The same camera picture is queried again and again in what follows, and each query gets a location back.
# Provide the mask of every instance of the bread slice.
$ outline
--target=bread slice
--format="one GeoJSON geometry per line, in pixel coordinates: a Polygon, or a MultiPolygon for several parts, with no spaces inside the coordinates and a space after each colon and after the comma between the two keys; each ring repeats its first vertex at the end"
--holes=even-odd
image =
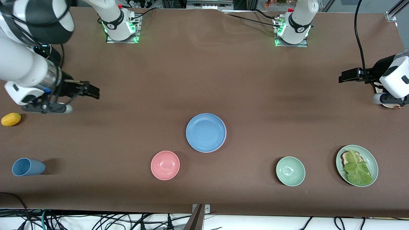
{"type": "MultiPolygon", "coordinates": [[[[348,152],[345,152],[345,153],[343,153],[343,154],[341,155],[342,164],[343,164],[344,166],[348,163],[348,160],[346,159],[346,154],[347,154],[347,153],[348,153],[348,152]]],[[[356,155],[358,155],[358,157],[359,157],[359,162],[364,161],[364,159],[361,157],[361,155],[359,155],[358,152],[356,153],[356,155]]]]}

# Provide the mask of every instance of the blue plate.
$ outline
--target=blue plate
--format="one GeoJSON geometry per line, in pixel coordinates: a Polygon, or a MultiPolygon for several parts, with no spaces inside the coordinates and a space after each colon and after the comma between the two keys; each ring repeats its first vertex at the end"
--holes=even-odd
{"type": "Polygon", "coordinates": [[[201,153],[211,153],[219,149],[226,140],[226,134],[223,121],[211,113],[196,115],[186,127],[187,142],[201,153]]]}

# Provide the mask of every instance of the pink bowl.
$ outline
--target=pink bowl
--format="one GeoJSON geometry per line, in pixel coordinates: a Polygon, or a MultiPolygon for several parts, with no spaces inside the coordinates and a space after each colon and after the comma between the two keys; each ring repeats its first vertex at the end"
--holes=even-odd
{"type": "Polygon", "coordinates": [[[179,167],[179,158],[171,151],[157,153],[151,162],[152,174],[159,180],[172,179],[178,173],[179,167]]]}

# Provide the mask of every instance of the electrical wire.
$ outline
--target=electrical wire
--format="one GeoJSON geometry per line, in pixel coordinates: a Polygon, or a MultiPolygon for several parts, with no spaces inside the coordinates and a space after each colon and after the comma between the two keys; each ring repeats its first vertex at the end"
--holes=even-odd
{"type": "Polygon", "coordinates": [[[121,225],[123,228],[124,228],[124,230],[126,230],[126,227],[125,227],[125,225],[123,225],[123,224],[121,224],[121,223],[110,223],[111,225],[110,226],[112,226],[112,224],[117,224],[117,225],[121,225]]]}
{"type": "Polygon", "coordinates": [[[307,226],[308,226],[308,224],[309,224],[309,222],[311,221],[312,218],[313,218],[313,217],[311,216],[311,217],[307,220],[307,222],[304,224],[304,227],[303,227],[302,229],[300,229],[300,230],[305,230],[305,229],[307,228],[307,226]]]}
{"type": "Polygon", "coordinates": [[[6,195],[13,196],[14,198],[17,198],[17,199],[18,199],[18,201],[21,203],[21,205],[23,206],[23,208],[24,208],[24,210],[25,210],[25,212],[26,212],[26,214],[27,214],[27,220],[30,221],[31,230],[34,230],[33,221],[31,220],[31,216],[30,216],[30,214],[28,213],[27,205],[24,203],[24,201],[23,201],[19,196],[17,196],[17,195],[14,194],[14,193],[10,193],[10,192],[0,192],[0,194],[6,194],[6,195]]]}
{"type": "Polygon", "coordinates": [[[274,19],[275,18],[275,17],[268,16],[267,14],[265,14],[263,11],[261,11],[259,9],[252,9],[252,11],[257,11],[257,12],[261,13],[261,15],[263,15],[264,17],[269,18],[269,19],[274,19]]]}
{"type": "Polygon", "coordinates": [[[134,20],[134,19],[140,18],[140,17],[142,17],[143,15],[147,14],[148,12],[150,12],[151,10],[154,10],[154,9],[159,9],[159,8],[158,8],[158,7],[150,8],[148,11],[145,11],[145,12],[142,13],[141,15],[139,15],[139,16],[137,16],[137,17],[134,17],[134,18],[130,18],[130,19],[131,19],[131,20],[134,20]]]}
{"type": "Polygon", "coordinates": [[[45,210],[43,211],[43,214],[41,215],[41,227],[43,228],[43,230],[45,230],[44,217],[45,217],[45,210]]]}
{"type": "Polygon", "coordinates": [[[236,7],[235,7],[233,10],[236,10],[237,7],[240,5],[240,3],[241,3],[242,1],[243,1],[243,0],[241,0],[240,2],[238,2],[238,4],[236,5],[236,7]]]}
{"type": "Polygon", "coordinates": [[[105,226],[105,230],[107,230],[109,227],[112,226],[112,224],[115,224],[116,221],[120,220],[122,217],[124,217],[124,216],[126,216],[126,215],[128,215],[128,214],[124,214],[124,215],[122,215],[122,216],[116,218],[113,222],[108,223],[108,224],[105,226]]]}
{"type": "Polygon", "coordinates": [[[64,61],[65,61],[65,49],[64,49],[64,45],[60,44],[61,46],[61,60],[60,60],[60,68],[63,68],[64,66],[64,61]]]}
{"type": "Polygon", "coordinates": [[[144,219],[146,219],[150,215],[152,215],[152,214],[146,214],[145,216],[142,215],[141,218],[130,228],[130,230],[133,230],[134,228],[136,228],[136,226],[138,226],[138,224],[142,223],[144,221],[144,219]]]}
{"type": "Polygon", "coordinates": [[[365,217],[362,217],[362,223],[361,223],[360,230],[362,230],[362,228],[364,227],[364,224],[365,224],[365,217]]]}
{"type": "Polygon", "coordinates": [[[162,225],[165,225],[165,224],[167,224],[167,223],[169,223],[169,222],[176,221],[176,220],[180,220],[180,219],[183,219],[183,218],[188,218],[188,217],[190,217],[190,216],[182,216],[182,217],[174,218],[174,219],[172,219],[172,220],[170,220],[170,221],[163,222],[161,225],[155,227],[155,228],[152,229],[152,230],[156,230],[156,229],[160,228],[162,225]]]}
{"type": "Polygon", "coordinates": [[[373,87],[383,89],[382,86],[375,85],[375,83],[373,83],[372,81],[370,81],[370,80],[369,80],[369,77],[368,77],[368,73],[366,72],[364,51],[363,51],[363,49],[362,49],[361,41],[360,41],[359,35],[358,35],[358,28],[357,28],[357,18],[358,18],[358,12],[359,12],[359,8],[360,8],[360,6],[361,6],[361,3],[362,3],[362,0],[359,0],[359,2],[358,2],[358,4],[357,4],[356,11],[355,11],[354,30],[355,30],[355,37],[356,37],[356,39],[357,39],[359,51],[360,51],[360,54],[361,54],[361,61],[362,61],[362,68],[363,68],[364,76],[365,76],[366,80],[368,81],[368,83],[370,83],[373,87]]]}
{"type": "Polygon", "coordinates": [[[253,20],[253,19],[250,19],[250,18],[244,18],[244,17],[240,17],[240,16],[237,16],[237,15],[233,15],[233,14],[227,14],[227,15],[230,15],[230,16],[236,17],[236,18],[241,18],[241,19],[248,20],[248,21],[252,21],[252,22],[255,22],[255,23],[270,25],[270,26],[273,26],[273,27],[280,27],[279,25],[274,25],[274,24],[270,24],[270,23],[264,23],[264,22],[261,22],[261,21],[253,20]]]}
{"type": "MultiPolygon", "coordinates": [[[[95,223],[95,225],[92,227],[91,230],[94,230],[94,228],[98,225],[99,222],[101,223],[102,218],[103,218],[103,215],[101,215],[101,219],[100,219],[98,222],[95,223]]],[[[102,229],[102,225],[103,225],[105,222],[107,222],[108,220],[109,220],[109,219],[107,219],[107,220],[105,220],[104,222],[102,222],[96,229],[98,229],[99,227],[101,227],[101,229],[102,229]]]]}
{"type": "Polygon", "coordinates": [[[344,222],[342,221],[342,219],[340,217],[338,217],[338,216],[334,217],[334,224],[339,230],[345,230],[344,222]],[[338,226],[337,219],[339,219],[341,221],[342,229],[338,226]]]}

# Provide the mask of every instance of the white floor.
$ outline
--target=white floor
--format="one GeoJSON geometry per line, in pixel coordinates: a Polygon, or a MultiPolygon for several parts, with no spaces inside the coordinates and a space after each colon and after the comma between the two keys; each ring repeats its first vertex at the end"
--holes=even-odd
{"type": "MultiPolygon", "coordinates": [[[[131,215],[131,219],[136,221],[140,218],[140,214],[131,215]]],[[[172,214],[172,218],[186,216],[186,214],[172,214]]],[[[91,230],[96,222],[100,220],[96,216],[88,217],[63,217],[61,223],[67,230],[91,230]]],[[[174,226],[183,225],[188,218],[173,221],[174,226]]],[[[300,230],[308,217],[289,217],[289,216],[227,216],[227,215],[206,215],[203,230],[300,230]]],[[[343,218],[346,230],[359,230],[362,219],[343,218]]],[[[166,214],[154,214],[145,221],[160,221],[166,222],[166,214]]],[[[20,217],[2,217],[0,218],[0,230],[14,230],[17,229],[23,219],[20,217]]],[[[107,221],[101,230],[104,230],[106,225],[111,221],[107,221]]],[[[130,223],[119,222],[124,224],[126,229],[130,229],[130,223]]],[[[147,230],[154,229],[158,224],[146,224],[147,230]]],[[[27,223],[25,230],[31,229],[27,223]]],[[[109,230],[123,230],[121,225],[112,225],[109,230]]],[[[403,220],[381,220],[381,219],[366,219],[363,230],[407,230],[409,229],[409,221],[403,220]]],[[[314,217],[308,224],[306,230],[337,230],[333,218],[314,217]]]]}

